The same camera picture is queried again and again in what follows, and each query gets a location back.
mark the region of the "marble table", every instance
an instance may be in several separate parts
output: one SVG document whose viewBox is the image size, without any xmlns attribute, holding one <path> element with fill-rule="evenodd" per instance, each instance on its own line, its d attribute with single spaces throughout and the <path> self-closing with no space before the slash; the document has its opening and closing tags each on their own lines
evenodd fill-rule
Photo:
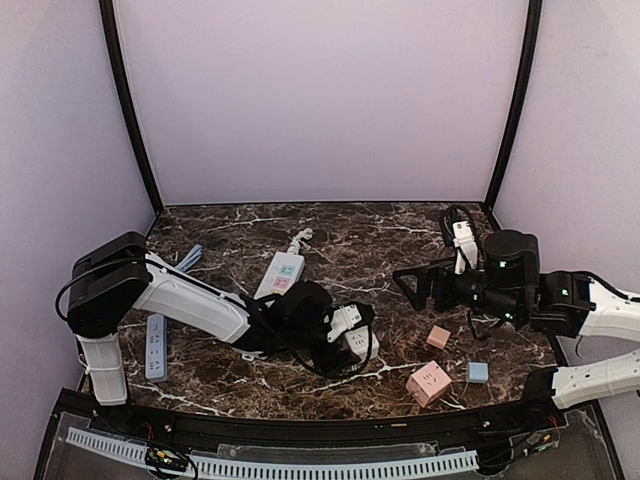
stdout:
<svg viewBox="0 0 640 480">
<path fill-rule="evenodd" d="M 120 325 L 125 368 L 137 404 L 184 412 L 254 419 L 365 419 L 433 414 L 493 405 L 520 397 L 527 374 L 555 365 L 549 340 L 507 325 L 486 342 L 473 339 L 464 310 L 414 311 L 391 280 L 394 270 L 451 256 L 438 215 L 445 203 L 298 203 L 169 207 L 153 227 L 148 248 L 176 263 L 196 243 L 202 260 L 190 273 L 230 292 L 253 294 L 272 255 L 310 227 L 303 278 L 322 284 L 337 302 L 372 304 L 380 356 L 348 381 L 328 381 L 286 354 L 247 362 L 209 335 L 169 321 L 166 382 L 144 376 L 146 313 Z M 480 235 L 491 231 L 468 204 Z M 433 325 L 452 332 L 444 350 L 427 345 Z M 408 376 L 435 360 L 453 383 L 426 408 L 412 399 Z M 487 362 L 487 384 L 467 384 L 467 362 Z"/>
</svg>

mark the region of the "lavender wall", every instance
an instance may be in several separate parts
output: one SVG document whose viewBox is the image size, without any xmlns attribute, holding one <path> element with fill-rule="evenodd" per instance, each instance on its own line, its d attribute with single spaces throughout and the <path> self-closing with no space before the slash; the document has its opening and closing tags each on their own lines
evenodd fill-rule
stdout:
<svg viewBox="0 0 640 480">
<path fill-rule="evenodd" d="M 589 269 L 640 292 L 640 4 L 545 2 L 531 83 L 496 214 L 534 232 L 545 270 Z M 573 342 L 565 342 L 568 353 Z M 585 339 L 585 360 L 638 345 Z M 627 478 L 640 478 L 640 399 L 602 402 Z"/>
<path fill-rule="evenodd" d="M 484 197 L 525 0 L 120 0 L 168 204 Z"/>
<path fill-rule="evenodd" d="M 33 475 L 80 368 L 53 299 L 73 261 L 152 210 L 120 113 L 98 2 L 0 8 L 0 478 Z"/>
</svg>

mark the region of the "pink block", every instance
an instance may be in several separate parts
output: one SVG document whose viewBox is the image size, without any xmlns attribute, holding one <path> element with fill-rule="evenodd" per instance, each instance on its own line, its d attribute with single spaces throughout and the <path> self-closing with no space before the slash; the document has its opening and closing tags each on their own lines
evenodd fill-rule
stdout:
<svg viewBox="0 0 640 480">
<path fill-rule="evenodd" d="M 429 338 L 427 338 L 427 343 L 434 347 L 443 349 L 447 344 L 450 335 L 451 332 L 449 330 L 445 330 L 444 328 L 434 325 L 431 329 L 431 333 L 429 334 Z"/>
<path fill-rule="evenodd" d="M 424 408 L 442 395 L 449 384 L 449 375 L 436 362 L 429 362 L 409 377 L 407 390 Z"/>
</svg>

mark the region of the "ventilation grille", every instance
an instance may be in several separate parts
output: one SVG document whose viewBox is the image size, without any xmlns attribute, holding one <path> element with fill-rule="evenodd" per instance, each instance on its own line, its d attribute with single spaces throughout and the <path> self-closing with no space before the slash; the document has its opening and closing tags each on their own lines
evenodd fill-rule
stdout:
<svg viewBox="0 0 640 480">
<path fill-rule="evenodd" d="M 67 443 L 127 463 L 146 468 L 146 446 L 69 428 Z M 288 465 L 241 462 L 191 455 L 203 479 L 256 480 L 417 480 L 441 475 L 469 472 L 478 468 L 475 451 L 439 457 L 395 462 L 358 463 L 352 465 Z M 186 476 L 193 476 L 191 468 Z"/>
</svg>

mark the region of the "light blue block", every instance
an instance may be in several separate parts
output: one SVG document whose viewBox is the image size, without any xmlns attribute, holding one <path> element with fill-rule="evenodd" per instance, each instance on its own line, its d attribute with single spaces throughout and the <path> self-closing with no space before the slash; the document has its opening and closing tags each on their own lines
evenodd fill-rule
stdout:
<svg viewBox="0 0 640 480">
<path fill-rule="evenodd" d="M 467 382 L 487 383 L 489 381 L 489 365 L 482 362 L 469 362 Z"/>
</svg>

